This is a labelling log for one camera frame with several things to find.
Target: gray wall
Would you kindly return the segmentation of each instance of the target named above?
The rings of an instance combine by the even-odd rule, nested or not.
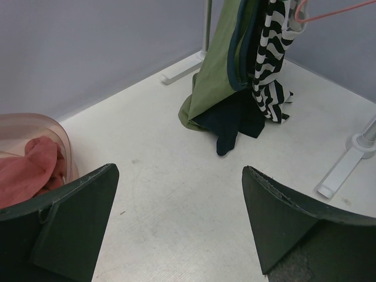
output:
[[[213,4],[214,21],[221,0]],[[0,113],[61,118],[200,49],[202,0],[0,0]]]
[[[313,0],[308,13],[321,15],[362,0]],[[287,57],[376,102],[376,4],[310,22]]]

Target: transparent pink basket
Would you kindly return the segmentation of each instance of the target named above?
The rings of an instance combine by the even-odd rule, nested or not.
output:
[[[0,158],[24,156],[25,145],[31,139],[47,136],[60,145],[66,161],[65,183],[76,180],[78,170],[73,151],[63,127],[53,119],[36,113],[0,115]]]

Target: clothes hanger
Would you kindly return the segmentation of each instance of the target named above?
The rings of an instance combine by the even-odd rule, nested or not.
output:
[[[309,1],[309,0],[303,0],[303,1],[301,2],[301,4],[299,4],[298,8],[296,9],[296,12],[295,12],[295,20],[296,20],[298,23],[302,23],[302,24],[303,24],[303,23],[306,23],[306,22],[315,21],[316,19],[326,18],[326,17],[328,17],[328,16],[333,16],[333,15],[340,14],[340,13],[343,13],[343,12],[347,12],[347,11],[350,11],[350,10],[353,10],[353,9],[357,9],[357,8],[360,8],[360,7],[363,7],[363,6],[369,5],[369,4],[376,3],[376,0],[370,0],[370,1],[367,1],[367,2],[363,2],[363,3],[360,3],[360,4],[356,4],[356,5],[350,6],[350,7],[348,7],[348,8],[344,8],[344,9],[341,9],[341,10],[338,10],[338,11],[330,12],[330,13],[327,13],[327,14],[324,14],[324,15],[314,16],[314,17],[312,17],[312,18],[308,18],[308,19],[300,19],[300,18],[299,18],[300,10],[302,9],[302,7],[303,7],[308,1]]]

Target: clothing rack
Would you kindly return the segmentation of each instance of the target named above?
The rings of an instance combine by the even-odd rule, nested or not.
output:
[[[212,18],[211,9],[212,0],[204,0],[204,32],[201,51],[183,59],[179,64],[179,68],[166,69],[160,76],[160,81],[164,84],[169,85],[201,67],[207,50],[209,49],[210,23]]]
[[[317,191],[328,199],[339,190],[360,160],[369,159],[376,154],[376,116],[363,133],[355,134],[347,140],[346,149],[347,152],[317,186]]]

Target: white floor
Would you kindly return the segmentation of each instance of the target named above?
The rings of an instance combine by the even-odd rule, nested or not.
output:
[[[258,139],[238,136],[236,148],[218,157],[214,136],[177,118],[192,76],[169,86],[158,76],[62,122],[81,174],[105,163],[120,171],[93,281],[267,281],[242,168],[318,198],[313,188],[376,105],[286,62],[280,82],[296,93],[286,106],[290,120],[267,123]],[[376,158],[362,161],[330,204],[376,217],[375,168]]]

